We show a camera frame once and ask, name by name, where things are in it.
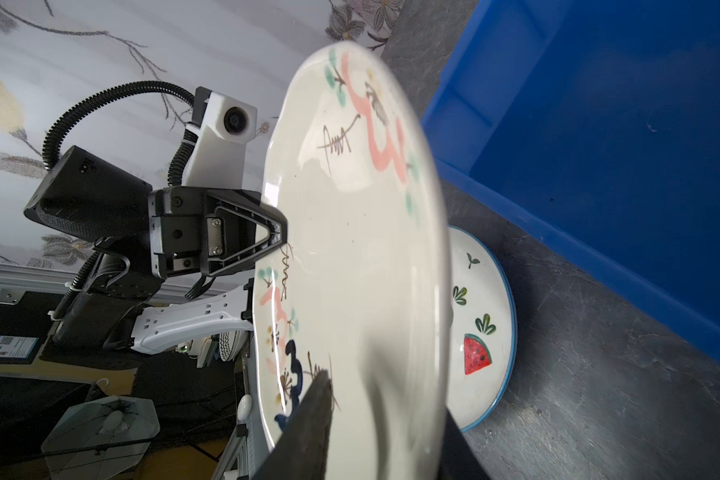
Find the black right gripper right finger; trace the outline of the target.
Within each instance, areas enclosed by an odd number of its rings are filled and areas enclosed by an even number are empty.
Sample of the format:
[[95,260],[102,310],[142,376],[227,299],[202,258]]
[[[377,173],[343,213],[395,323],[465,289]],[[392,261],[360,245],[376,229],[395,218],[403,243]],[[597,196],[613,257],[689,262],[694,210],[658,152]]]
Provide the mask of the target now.
[[475,457],[466,438],[446,410],[438,480],[489,480],[490,476]]

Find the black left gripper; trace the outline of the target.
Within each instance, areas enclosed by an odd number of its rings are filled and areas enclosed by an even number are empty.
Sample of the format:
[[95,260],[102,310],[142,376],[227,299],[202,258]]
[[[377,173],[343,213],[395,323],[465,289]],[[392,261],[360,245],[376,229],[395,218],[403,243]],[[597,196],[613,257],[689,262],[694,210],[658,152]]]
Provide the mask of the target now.
[[288,222],[246,192],[174,186],[148,196],[150,267],[159,279],[233,275],[284,246]]

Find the white watermelon pattern plate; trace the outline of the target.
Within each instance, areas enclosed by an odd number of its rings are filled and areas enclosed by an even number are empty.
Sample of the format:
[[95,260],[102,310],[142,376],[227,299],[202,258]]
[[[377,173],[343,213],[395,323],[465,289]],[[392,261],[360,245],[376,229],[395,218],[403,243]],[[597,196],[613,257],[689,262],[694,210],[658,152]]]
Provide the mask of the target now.
[[495,255],[473,234],[449,228],[452,260],[449,382],[446,404],[466,432],[496,408],[512,375],[517,315]]

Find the white softbox studio light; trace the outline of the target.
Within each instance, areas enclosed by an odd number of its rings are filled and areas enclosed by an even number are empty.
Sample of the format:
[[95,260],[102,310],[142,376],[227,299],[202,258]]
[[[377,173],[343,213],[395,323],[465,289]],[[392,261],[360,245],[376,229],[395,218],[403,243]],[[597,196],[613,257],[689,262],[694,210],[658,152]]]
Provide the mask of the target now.
[[53,479],[111,479],[135,467],[159,432],[152,401],[109,396],[68,408],[41,453]]

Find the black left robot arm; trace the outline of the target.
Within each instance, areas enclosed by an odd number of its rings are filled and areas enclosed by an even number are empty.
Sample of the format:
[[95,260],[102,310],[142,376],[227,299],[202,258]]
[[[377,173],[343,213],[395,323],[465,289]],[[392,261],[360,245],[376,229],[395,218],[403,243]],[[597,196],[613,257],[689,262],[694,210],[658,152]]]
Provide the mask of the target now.
[[57,344],[102,347],[170,277],[232,275],[287,238],[287,220],[251,192],[155,190],[77,146],[41,182],[25,216],[93,245],[59,306]]

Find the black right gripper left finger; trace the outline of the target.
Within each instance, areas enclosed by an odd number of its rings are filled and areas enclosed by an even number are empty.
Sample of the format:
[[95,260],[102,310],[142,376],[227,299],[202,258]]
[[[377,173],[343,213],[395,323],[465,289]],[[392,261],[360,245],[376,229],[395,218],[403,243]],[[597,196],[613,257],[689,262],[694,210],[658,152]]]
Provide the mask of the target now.
[[332,417],[332,382],[321,370],[252,479],[324,479]]

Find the white plate with pink pattern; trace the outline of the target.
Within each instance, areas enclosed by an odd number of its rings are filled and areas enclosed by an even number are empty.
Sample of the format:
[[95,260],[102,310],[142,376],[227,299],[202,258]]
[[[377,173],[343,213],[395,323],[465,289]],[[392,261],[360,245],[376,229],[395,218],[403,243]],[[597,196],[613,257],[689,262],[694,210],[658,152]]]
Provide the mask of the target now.
[[298,69],[263,202],[287,240],[259,260],[260,416],[276,444],[315,376],[333,387],[331,479],[432,479],[445,423],[451,266],[441,186],[394,74],[351,41]]

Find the blue plastic bin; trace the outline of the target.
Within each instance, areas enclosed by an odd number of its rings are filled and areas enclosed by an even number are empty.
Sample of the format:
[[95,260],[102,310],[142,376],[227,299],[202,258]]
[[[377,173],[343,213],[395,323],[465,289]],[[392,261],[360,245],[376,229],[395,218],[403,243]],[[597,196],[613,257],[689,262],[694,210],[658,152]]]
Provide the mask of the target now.
[[481,1],[440,175],[720,363],[720,1]]

